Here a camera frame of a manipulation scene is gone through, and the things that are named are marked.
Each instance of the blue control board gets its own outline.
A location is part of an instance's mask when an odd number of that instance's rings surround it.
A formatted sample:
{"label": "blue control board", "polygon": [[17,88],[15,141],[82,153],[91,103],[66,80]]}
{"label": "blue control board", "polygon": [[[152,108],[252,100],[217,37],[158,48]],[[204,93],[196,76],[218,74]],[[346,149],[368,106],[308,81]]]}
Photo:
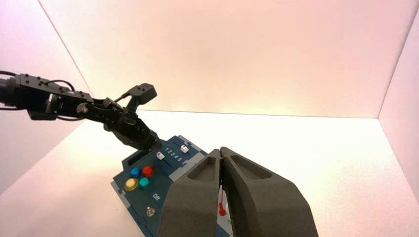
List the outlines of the blue control board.
{"label": "blue control board", "polygon": [[[182,136],[162,141],[157,151],[138,151],[123,161],[124,170],[111,183],[146,237],[157,237],[170,185],[207,155]],[[227,203],[222,189],[218,201]],[[228,213],[218,215],[217,237],[232,237]]]}

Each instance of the round button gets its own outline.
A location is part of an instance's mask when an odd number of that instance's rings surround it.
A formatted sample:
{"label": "round button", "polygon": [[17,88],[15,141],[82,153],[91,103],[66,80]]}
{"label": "round button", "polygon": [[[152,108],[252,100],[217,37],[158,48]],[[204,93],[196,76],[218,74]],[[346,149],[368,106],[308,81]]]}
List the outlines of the round button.
{"label": "round button", "polygon": [[130,178],[125,182],[125,190],[132,191],[138,187],[138,179]]}
{"label": "round button", "polygon": [[150,181],[147,178],[143,177],[143,178],[140,179],[140,188],[141,189],[147,188],[149,184],[150,184]]}
{"label": "round button", "polygon": [[143,169],[143,176],[147,178],[151,178],[154,175],[154,168],[152,166],[146,166]]}
{"label": "round button", "polygon": [[138,176],[140,176],[140,174],[141,174],[141,169],[139,169],[137,167],[132,168],[132,170],[131,170],[131,176],[133,178],[137,178]]}

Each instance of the red lever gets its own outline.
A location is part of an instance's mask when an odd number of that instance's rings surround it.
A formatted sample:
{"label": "red lever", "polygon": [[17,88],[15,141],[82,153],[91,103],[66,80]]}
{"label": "red lever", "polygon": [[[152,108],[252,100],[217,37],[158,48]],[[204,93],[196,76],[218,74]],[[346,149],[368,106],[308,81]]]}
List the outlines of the red lever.
{"label": "red lever", "polygon": [[218,214],[220,214],[220,216],[225,216],[227,214],[227,211],[225,211],[224,207],[222,206],[222,202],[220,202],[218,206],[220,207]]}

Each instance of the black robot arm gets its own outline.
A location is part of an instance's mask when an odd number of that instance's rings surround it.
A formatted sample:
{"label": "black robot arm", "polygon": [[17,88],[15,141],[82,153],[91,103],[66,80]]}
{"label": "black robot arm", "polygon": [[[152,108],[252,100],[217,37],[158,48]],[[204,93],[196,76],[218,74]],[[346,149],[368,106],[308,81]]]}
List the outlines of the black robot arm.
{"label": "black robot arm", "polygon": [[[89,119],[104,124],[124,144],[138,150],[155,150],[161,142],[155,132],[138,117],[136,109],[157,96],[150,84],[133,87],[116,101],[109,98],[94,99],[88,93],[76,91],[64,80],[47,80],[28,74],[0,71],[11,76],[0,79],[0,103],[12,108],[0,110],[27,110],[32,120]],[[64,82],[69,87],[57,84]],[[127,107],[117,101],[131,96]]]}

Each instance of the green button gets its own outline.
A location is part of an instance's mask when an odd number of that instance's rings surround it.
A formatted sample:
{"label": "green button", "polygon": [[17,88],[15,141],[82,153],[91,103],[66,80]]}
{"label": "green button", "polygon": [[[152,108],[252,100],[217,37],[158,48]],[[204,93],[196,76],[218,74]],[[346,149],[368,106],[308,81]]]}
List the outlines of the green button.
{"label": "green button", "polygon": [[143,177],[140,179],[140,188],[147,188],[148,184],[150,183],[150,181],[146,178]]}

